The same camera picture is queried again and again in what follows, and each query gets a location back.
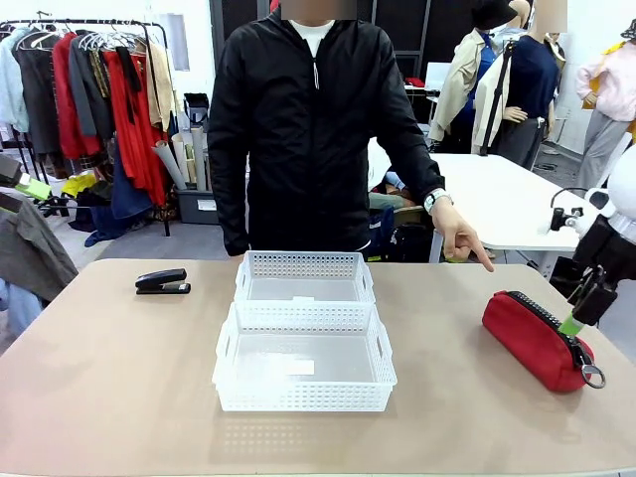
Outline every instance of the pink sweater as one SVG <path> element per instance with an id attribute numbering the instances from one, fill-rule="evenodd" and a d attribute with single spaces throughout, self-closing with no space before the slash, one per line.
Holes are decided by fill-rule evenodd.
<path id="1" fill-rule="evenodd" d="M 628 42 L 617 52 L 581 67 L 576 76 L 576 93 L 581 99 L 592 92 L 589 82 L 599 74 L 596 108 L 615 121 L 636 119 L 636 45 Z"/>

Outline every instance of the white wall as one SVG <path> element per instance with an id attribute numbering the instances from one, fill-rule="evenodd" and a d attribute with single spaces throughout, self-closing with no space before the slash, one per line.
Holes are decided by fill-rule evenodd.
<path id="1" fill-rule="evenodd" d="M 204 92 L 210 97 L 214 85 L 215 66 L 212 49 L 212 27 L 210 22 L 210 4 L 208 0 L 3 0 L 11 2 L 11 8 L 3 8 L 0 20 L 37 18 L 36 12 L 42 10 L 56 18 L 90 18 L 157 21 L 156 15 L 174 13 L 184 16 L 190 70 L 173 72 L 175 89 L 180 95 L 184 92 Z M 100 30 L 110 27 L 86 26 L 87 29 Z M 140 27 L 125 27 L 134 33 L 143 33 Z M 161 32 L 156 32 L 160 45 L 163 45 Z"/>
<path id="2" fill-rule="evenodd" d="M 622 41 L 620 34 L 636 18 L 636 0 L 569 0 L 568 33 L 561 36 L 567 66 L 556 114 L 570 119 L 565 123 L 559 145 L 583 152 L 585 130 L 591 111 L 581 109 L 575 91 L 576 72 L 594 57 Z"/>

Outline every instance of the silver watch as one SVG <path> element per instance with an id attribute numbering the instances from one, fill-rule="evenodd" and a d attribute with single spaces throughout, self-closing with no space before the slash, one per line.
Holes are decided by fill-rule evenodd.
<path id="1" fill-rule="evenodd" d="M 429 215 L 430 215 L 430 211 L 433 210 L 433 206 L 435 205 L 435 203 L 442 197 L 447 197 L 448 199 L 450 199 L 450 202 L 452 204 L 453 200 L 450 197 L 450 194 L 448 194 L 446 191 L 444 191 L 441 188 L 435 189 L 433 192 L 431 192 L 430 194 L 426 196 L 426 200 L 424 201 L 424 208 L 426 209 Z"/>

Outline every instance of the metal key ring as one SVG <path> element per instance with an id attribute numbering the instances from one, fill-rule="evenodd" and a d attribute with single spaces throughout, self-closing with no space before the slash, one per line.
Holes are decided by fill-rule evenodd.
<path id="1" fill-rule="evenodd" d="M 595 367 L 594 365 L 583 365 L 580 369 L 580 372 L 583 375 L 583 380 L 587 383 L 588 386 L 596 390 L 602 390 L 603 388 L 605 388 L 605 375 L 599 368 Z M 589 378 L 588 375 L 599 375 L 600 384 L 593 383 L 591 377 Z"/>

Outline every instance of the white plastic basket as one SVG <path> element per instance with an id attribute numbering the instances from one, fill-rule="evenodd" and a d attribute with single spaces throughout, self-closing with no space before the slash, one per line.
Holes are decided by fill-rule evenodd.
<path id="1" fill-rule="evenodd" d="M 248 251 L 238 268 L 235 301 L 375 303 L 361 253 Z"/>
<path id="2" fill-rule="evenodd" d="M 398 381 L 371 303 L 233 303 L 213 383 L 223 410 L 383 411 Z"/>

